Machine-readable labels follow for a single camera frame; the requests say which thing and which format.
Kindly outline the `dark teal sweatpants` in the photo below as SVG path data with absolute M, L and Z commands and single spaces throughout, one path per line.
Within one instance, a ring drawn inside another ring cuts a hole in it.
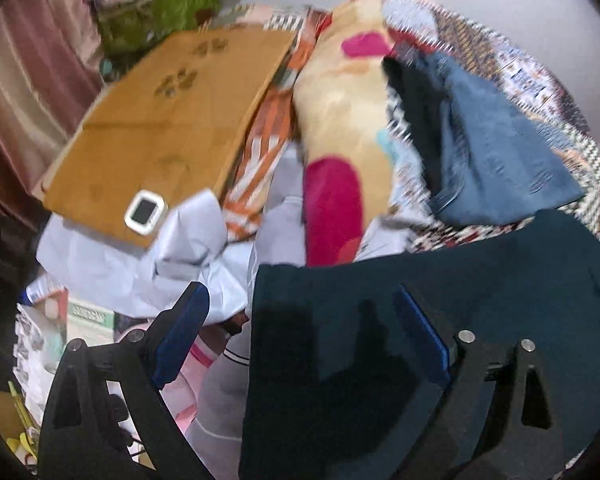
M 600 241 L 261 266 L 250 350 L 240 478 L 548 479 L 600 448 Z

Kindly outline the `white plastic bag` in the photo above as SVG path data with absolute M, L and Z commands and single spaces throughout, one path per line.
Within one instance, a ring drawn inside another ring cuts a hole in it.
M 36 258 L 73 296 L 131 318 L 154 318 L 199 282 L 210 296 L 210 325 L 247 307 L 251 248 L 230 244 L 220 204 L 204 190 L 166 215 L 147 249 L 53 214 Z

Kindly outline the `small white digital clock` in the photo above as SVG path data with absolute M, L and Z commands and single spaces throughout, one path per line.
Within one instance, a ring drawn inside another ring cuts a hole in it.
M 126 208 L 124 224 L 134 233 L 148 236 L 168 211 L 164 198 L 148 190 L 138 191 Z

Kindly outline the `folded blue jeans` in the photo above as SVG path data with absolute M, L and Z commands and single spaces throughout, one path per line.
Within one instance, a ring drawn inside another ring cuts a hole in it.
M 580 200 L 584 191 L 532 122 L 490 80 L 452 56 L 387 56 L 382 68 L 401 100 L 420 157 L 428 208 L 454 228 L 506 226 Z

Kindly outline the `wooden bedside board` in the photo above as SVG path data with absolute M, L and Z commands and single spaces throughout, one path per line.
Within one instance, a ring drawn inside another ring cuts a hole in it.
M 85 118 L 46 186 L 44 207 L 134 246 L 154 236 L 124 216 L 140 191 L 168 208 L 210 190 L 221 196 L 252 116 L 294 33 L 257 27 L 176 32 Z

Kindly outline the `striped pink curtain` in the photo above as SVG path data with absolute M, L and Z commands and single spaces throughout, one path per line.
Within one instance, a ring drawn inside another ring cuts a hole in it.
M 33 191 L 102 88 L 86 0 L 0 0 L 0 210 L 32 226 Z

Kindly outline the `green patterned bag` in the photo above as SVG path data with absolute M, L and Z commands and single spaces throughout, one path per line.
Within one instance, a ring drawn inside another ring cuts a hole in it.
M 220 0 L 133 0 L 96 8 L 106 56 L 147 51 L 174 32 L 194 30 L 219 11 Z

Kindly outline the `patchwork patterned bedspread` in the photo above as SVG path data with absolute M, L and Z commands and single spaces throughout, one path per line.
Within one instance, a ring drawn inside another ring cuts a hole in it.
M 284 149 L 299 133 L 306 136 L 311 158 L 340 157 L 356 171 L 367 209 L 363 214 L 365 222 L 380 212 L 405 220 L 407 232 L 414 236 L 406 245 L 408 249 L 423 252 L 509 232 L 508 226 L 445 226 L 426 212 L 424 187 L 407 175 L 410 166 L 404 164 L 396 174 L 390 174 L 390 162 L 384 160 L 380 175 L 374 177 L 370 165 L 378 160 L 379 148 L 365 155 L 359 148 L 320 140 L 315 91 L 306 89 L 299 103 L 292 99 L 294 81 L 302 70 L 315 76 L 328 62 L 339 62 L 349 70 L 347 102 L 362 103 L 372 113 L 362 126 L 347 126 L 344 132 L 352 134 L 364 148 L 372 145 L 372 131 L 387 133 L 405 146 L 403 120 L 391 117 L 387 127 L 380 124 L 380 108 L 385 105 L 395 110 L 396 98 L 383 99 L 379 94 L 379 63 L 356 62 L 339 45 L 357 34 L 376 34 L 386 44 L 392 44 L 395 32 L 409 32 L 430 46 L 449 48 L 464 70 L 494 82 L 524 114 L 546 128 L 585 192 L 582 200 L 565 206 L 564 211 L 600 240 L 600 153 L 588 134 L 588 124 L 554 75 L 498 32 L 426 0 L 350 0 L 332 13 L 310 6 L 276 8 L 250 4 L 225 12 L 213 25 L 286 30 L 296 35 L 288 58 L 254 114 L 235 177 L 222 201 L 232 242 L 248 240 L 256 234 L 274 169 Z

